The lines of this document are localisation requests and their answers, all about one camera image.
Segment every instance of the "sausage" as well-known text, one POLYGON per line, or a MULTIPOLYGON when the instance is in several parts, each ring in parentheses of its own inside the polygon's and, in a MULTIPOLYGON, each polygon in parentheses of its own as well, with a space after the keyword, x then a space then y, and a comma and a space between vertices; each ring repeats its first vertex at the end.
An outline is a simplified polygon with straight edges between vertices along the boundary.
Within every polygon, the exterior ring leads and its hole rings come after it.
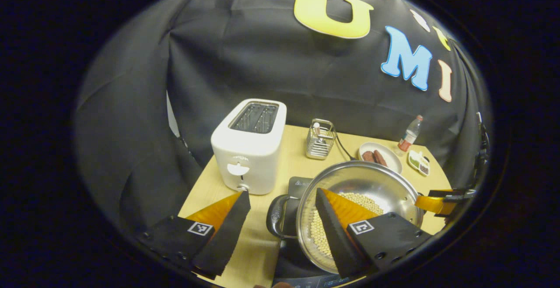
POLYGON ((385 162, 385 159, 383 158, 383 156, 381 155, 381 153, 377 150, 374 151, 374 158, 376 159, 376 162, 378 164, 381 164, 382 166, 387 166, 387 163, 385 162))
POLYGON ((374 153, 371 151, 364 152, 364 154, 362 154, 362 158, 364 159, 364 161, 375 162, 374 153))

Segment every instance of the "power cord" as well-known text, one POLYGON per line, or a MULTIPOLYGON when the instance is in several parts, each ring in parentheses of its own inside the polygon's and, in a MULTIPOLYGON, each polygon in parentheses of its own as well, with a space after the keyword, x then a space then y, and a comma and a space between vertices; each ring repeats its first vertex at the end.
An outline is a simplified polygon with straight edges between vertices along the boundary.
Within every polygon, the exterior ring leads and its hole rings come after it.
POLYGON ((340 138, 338 137, 338 134, 336 134, 336 139, 338 140, 338 143, 340 144, 340 148, 342 148, 342 150, 344 150, 344 152, 346 152, 346 154, 348 155, 348 157, 350 157, 350 160, 358 160, 354 157, 352 157, 348 151, 346 151, 346 149, 344 149, 344 146, 342 146, 342 143, 340 142, 340 138))

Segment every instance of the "toaster lever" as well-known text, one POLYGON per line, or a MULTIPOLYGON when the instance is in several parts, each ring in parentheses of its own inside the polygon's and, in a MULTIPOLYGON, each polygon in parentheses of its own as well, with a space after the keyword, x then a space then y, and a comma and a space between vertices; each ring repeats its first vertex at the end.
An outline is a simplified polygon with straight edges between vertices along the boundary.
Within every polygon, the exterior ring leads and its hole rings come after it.
POLYGON ((230 172, 231 174, 236 175, 236 176, 244 175, 247 172, 249 172, 248 171, 249 168, 246 167, 246 166, 242 166, 239 162, 236 165, 228 164, 227 165, 227 170, 228 170, 228 172, 230 172))

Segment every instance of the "wire utensil holder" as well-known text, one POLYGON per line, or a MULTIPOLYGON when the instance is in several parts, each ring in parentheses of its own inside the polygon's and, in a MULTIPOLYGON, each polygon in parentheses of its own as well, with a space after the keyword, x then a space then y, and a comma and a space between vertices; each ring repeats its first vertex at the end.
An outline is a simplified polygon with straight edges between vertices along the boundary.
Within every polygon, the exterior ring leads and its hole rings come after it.
POLYGON ((330 149, 334 146, 335 139, 336 130, 333 123, 327 120, 313 119, 305 141, 305 156, 312 159, 326 159, 330 149))

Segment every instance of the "toaster slot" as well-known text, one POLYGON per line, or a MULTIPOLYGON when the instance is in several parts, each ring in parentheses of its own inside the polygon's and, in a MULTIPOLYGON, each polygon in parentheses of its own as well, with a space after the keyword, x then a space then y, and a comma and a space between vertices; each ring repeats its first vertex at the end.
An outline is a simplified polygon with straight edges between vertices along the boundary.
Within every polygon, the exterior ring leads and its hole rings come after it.
POLYGON ((277 104, 250 102, 234 119, 230 128, 243 132, 266 134, 272 130, 277 113, 277 104))

